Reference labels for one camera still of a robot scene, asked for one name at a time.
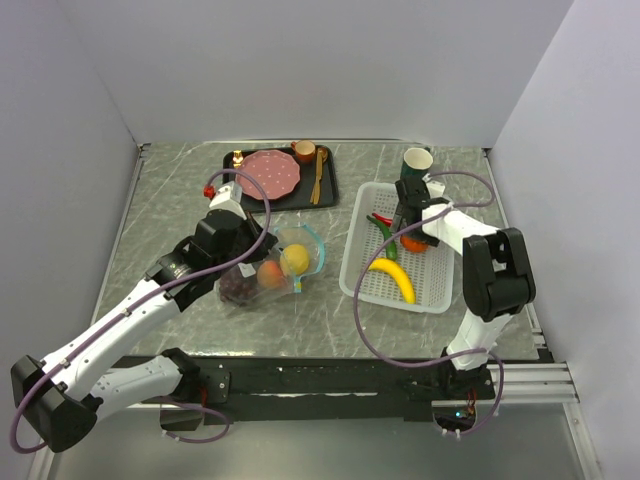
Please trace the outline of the clear zip top bag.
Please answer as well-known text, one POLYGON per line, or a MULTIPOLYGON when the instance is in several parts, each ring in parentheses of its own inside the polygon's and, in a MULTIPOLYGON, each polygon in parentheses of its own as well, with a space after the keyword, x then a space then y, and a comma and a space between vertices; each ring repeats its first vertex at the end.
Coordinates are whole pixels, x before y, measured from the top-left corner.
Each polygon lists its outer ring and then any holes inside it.
MULTIPOLYGON (((285 275, 287 284, 284 288, 280 289, 264 289, 261 288, 257 282, 257 295, 251 302, 245 305, 237 306, 230 302, 225 303, 236 307, 258 308, 265 306, 267 303, 274 302, 283 296, 288 296, 290 294, 300 294, 303 290, 303 280, 318 274, 324 267, 326 256, 324 242, 320 238, 320 236, 308 225, 302 224, 295 227, 275 227, 271 231, 271 233, 277 237, 278 242, 265 260, 255 263, 240 263, 227 271, 221 277, 228 275, 242 275, 243 277, 254 276, 257 280, 257 270, 259 266, 266 260, 276 260, 280 263, 282 250, 286 246, 291 244, 304 245, 308 250, 310 255, 310 265, 308 270, 302 275, 285 275)), ((219 296, 219 282, 216 287, 216 293, 219 296)))

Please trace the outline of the yellow lemon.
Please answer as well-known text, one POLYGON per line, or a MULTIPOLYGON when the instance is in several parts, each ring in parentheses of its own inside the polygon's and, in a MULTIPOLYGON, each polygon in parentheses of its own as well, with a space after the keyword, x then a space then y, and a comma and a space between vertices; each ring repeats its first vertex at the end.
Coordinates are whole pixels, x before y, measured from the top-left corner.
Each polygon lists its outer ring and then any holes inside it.
POLYGON ((280 268, 287 276, 302 275, 310 265, 310 255, 304 245, 286 246, 280 256, 280 268))

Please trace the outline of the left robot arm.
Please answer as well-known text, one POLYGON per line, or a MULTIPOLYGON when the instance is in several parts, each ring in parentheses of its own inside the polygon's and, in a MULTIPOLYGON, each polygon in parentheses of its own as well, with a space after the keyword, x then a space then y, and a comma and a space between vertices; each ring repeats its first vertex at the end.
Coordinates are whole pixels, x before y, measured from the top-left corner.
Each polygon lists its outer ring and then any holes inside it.
POLYGON ((199 366, 178 348, 125 369, 113 365, 147 333, 214 288, 239 263, 265 259, 277 238, 249 214, 215 209, 194 234, 160 257, 108 314, 66 346, 11 368, 16 417, 26 419, 55 453, 79 443, 98 421, 153 398, 198 403, 199 366))

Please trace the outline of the red grape bunch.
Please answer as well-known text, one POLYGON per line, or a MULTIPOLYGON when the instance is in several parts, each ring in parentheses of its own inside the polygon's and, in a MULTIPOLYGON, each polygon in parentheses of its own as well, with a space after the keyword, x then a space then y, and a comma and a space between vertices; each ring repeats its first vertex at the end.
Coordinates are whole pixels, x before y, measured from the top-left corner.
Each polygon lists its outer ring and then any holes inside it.
POLYGON ((251 302, 257 293, 257 280, 254 276, 228 275, 219 280, 219 297, 223 302, 242 306, 251 302))

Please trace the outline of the peach with green leaf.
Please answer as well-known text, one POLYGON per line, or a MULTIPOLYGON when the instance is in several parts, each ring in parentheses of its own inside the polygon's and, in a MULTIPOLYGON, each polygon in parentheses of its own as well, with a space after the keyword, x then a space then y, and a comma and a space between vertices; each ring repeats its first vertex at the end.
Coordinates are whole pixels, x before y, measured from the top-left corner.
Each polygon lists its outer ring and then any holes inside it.
POLYGON ((276 260, 264 261, 257 270, 257 282, 264 289, 280 289, 287 284, 286 276, 276 260))

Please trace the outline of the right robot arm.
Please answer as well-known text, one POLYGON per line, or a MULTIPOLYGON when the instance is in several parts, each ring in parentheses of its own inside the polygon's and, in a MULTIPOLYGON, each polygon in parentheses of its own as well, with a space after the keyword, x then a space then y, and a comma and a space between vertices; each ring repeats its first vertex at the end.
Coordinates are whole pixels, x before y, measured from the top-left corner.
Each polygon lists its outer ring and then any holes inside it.
POLYGON ((534 300, 536 285, 520 230, 482 223, 436 195, 434 187, 416 175, 397 180, 394 226, 420 223, 406 235, 430 246, 444 244, 461 256, 467 310, 445 349, 451 365, 437 375, 439 390, 460 398, 472 387, 470 371, 486 364, 502 329, 534 300))

